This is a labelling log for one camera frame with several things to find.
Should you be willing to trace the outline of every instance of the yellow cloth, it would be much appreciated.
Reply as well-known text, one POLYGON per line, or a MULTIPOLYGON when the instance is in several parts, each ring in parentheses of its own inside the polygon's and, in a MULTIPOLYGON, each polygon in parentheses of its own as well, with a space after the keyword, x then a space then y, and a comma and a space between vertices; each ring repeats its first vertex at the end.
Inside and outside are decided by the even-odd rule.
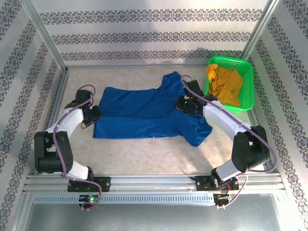
POLYGON ((238 95, 243 79, 236 69, 227 70, 217 64, 210 64, 206 68, 206 74, 209 79, 209 93, 222 104, 241 107, 238 95))

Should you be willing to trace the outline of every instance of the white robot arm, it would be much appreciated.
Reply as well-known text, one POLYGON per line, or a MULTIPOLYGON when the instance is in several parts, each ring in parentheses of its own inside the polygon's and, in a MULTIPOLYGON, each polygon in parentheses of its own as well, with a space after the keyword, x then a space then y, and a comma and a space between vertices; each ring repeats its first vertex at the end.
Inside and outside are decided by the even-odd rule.
POLYGON ((186 96, 179 96, 175 108, 193 117, 210 119, 233 141, 231 159, 211 171, 212 182, 216 187, 270 160, 268 148, 256 136, 247 131, 247 129, 252 131, 267 142, 266 133, 262 126, 253 127, 233 114, 231 115, 233 119, 231 119, 222 111, 226 109, 216 97, 211 94, 203 94, 197 80, 188 82, 186 86, 211 104, 191 94, 185 88, 186 96))
MULTIPOLYGON (((220 110, 222 105, 217 98, 211 94, 203 95, 196 80, 188 82, 187 85, 193 92, 211 101, 214 105, 207 104, 185 91, 187 97, 179 96, 175 106, 176 109, 190 116, 195 117, 197 113, 200 118, 205 117, 212 120, 233 140, 231 159, 211 171, 212 182, 216 187, 223 185, 228 179, 245 173, 270 159, 268 148, 239 125, 244 125, 246 128, 251 129, 267 142, 265 130, 261 126, 253 127, 238 118, 235 121, 230 119, 229 116, 220 110)), ((94 175, 91 168, 85 167, 73 160, 69 143, 69 137, 78 124, 84 123, 87 127, 102 116, 98 107, 94 106, 91 108, 90 103, 85 104, 81 108, 71 110, 88 100, 90 96, 91 92, 87 90, 77 91, 75 100, 65 107, 64 115, 66 117, 58 125, 55 136, 65 163, 66 175, 74 179, 93 181, 94 175)), ((34 137, 35 167, 39 172, 63 172, 58 153, 51 151, 52 146, 54 146, 52 133, 57 124, 58 122, 45 132, 38 132, 34 137)))
POLYGON ((57 125, 58 120, 45 132, 37 132, 35 134, 35 167, 37 171, 46 173, 63 172, 59 154, 57 151, 52 149, 54 146, 52 134, 56 126, 58 126, 56 139, 63 156, 66 175, 72 179, 93 181, 94 175, 91 168, 83 166, 73 159, 69 143, 70 136, 80 123, 83 123, 85 124, 85 127, 88 127, 102 116, 98 107, 92 107, 90 102, 86 103, 81 108, 72 110, 74 107, 88 100, 91 95, 92 93, 90 91, 79 89, 76 93, 75 99, 65 107, 62 115, 64 118, 61 123, 57 125))

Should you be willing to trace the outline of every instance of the aluminum frame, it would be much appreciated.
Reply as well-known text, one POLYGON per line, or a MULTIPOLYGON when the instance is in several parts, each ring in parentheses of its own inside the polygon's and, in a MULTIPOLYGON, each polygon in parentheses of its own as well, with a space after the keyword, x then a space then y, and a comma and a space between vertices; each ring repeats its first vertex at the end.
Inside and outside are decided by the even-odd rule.
MULTIPOLYGON (((264 12, 257 23, 251 38, 246 44, 242 56, 242 59, 247 59, 253 50, 257 40, 262 34, 265 26, 270 19, 275 7, 277 6, 279 0, 269 0, 264 12)), ((35 10, 35 7, 31 0, 21 0, 22 6, 26 9, 29 17, 35 24, 39 33, 43 37, 48 49, 54 56, 57 64, 61 67, 63 71, 67 71, 67 66, 65 65, 58 49, 56 48, 51 36, 49 35, 44 23, 42 22, 39 14, 35 10)), ((71 67, 72 69, 80 69, 81 66, 71 67)), ((68 80, 69 71, 66 73, 62 80, 59 91, 57 92, 55 107, 51 112, 51 118, 49 125, 52 125, 58 117, 60 112, 61 102, 63 99, 66 83, 68 80)), ((249 118, 252 124, 256 123, 255 116, 253 112, 248 112, 249 118)), ((215 192, 198 192, 195 187, 195 182, 190 178, 196 175, 202 174, 190 174, 190 175, 113 175, 111 177, 110 192, 103 193, 103 198, 100 203, 111 203, 119 204, 122 201, 109 201, 105 199, 106 197, 112 198, 130 198, 135 196, 135 198, 187 198, 182 202, 185 204, 199 203, 203 205, 212 205, 211 196, 213 193, 221 193, 221 191, 215 192), (199 196, 206 195, 207 199, 199 200, 191 199, 191 197, 198 198, 199 196)), ((244 178, 239 178, 239 186, 241 187, 244 183, 244 178)), ((21 199, 18 204, 18 208, 13 220, 12 231, 25 230, 28 217, 30 215, 31 207, 34 203, 70 203, 70 198, 77 198, 81 194, 90 194, 88 192, 68 192, 67 191, 68 180, 63 179, 60 175, 37 175, 28 176, 24 185, 24 189, 21 195, 21 199)), ((285 194, 285 187, 282 178, 279 173, 267 173, 267 174, 249 174, 248 183, 242 191, 243 194, 249 193, 274 193, 276 197, 282 197, 284 201, 287 201, 285 194)))

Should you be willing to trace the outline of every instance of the patterned wallpaper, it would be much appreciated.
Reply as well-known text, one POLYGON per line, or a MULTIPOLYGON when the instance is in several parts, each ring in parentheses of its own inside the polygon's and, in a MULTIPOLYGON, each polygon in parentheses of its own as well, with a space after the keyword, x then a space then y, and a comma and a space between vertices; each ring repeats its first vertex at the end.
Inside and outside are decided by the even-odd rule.
POLYGON ((276 146, 278 170, 298 210, 295 216, 301 216, 308 230, 307 2, 279 3, 250 61, 255 69, 255 113, 276 146))
POLYGON ((5 231, 33 168, 34 134, 45 128, 62 75, 19 0, 0 0, 0 15, 0 231, 5 231))
POLYGON ((68 66, 239 57, 267 0, 33 0, 68 66))

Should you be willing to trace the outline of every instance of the green basket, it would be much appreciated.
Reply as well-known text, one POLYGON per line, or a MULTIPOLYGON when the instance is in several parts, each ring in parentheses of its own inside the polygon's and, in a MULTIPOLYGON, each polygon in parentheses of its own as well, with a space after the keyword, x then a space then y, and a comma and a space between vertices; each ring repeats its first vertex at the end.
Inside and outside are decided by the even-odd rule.
MULTIPOLYGON (((243 59, 231 58, 226 56, 212 56, 208 60, 208 64, 218 64, 226 69, 235 68, 243 78, 243 86, 239 93, 239 100, 242 107, 235 107, 231 105, 224 106, 234 113, 241 111, 247 111, 253 108, 255 104, 255 93, 254 93, 254 69, 252 65, 243 59)), ((205 95, 208 92, 209 80, 206 77, 205 95)))

